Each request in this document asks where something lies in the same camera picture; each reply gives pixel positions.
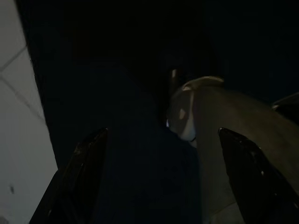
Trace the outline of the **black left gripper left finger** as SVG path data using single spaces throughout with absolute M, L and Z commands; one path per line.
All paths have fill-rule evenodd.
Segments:
M 31 224 L 89 224 L 98 198 L 106 157 L 108 129 L 102 128 L 77 144 L 67 166 L 50 181 Z

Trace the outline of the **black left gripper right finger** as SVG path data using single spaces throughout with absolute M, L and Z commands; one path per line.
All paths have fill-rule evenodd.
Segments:
M 256 143 L 218 130 L 229 183 L 247 224 L 297 224 L 299 196 Z

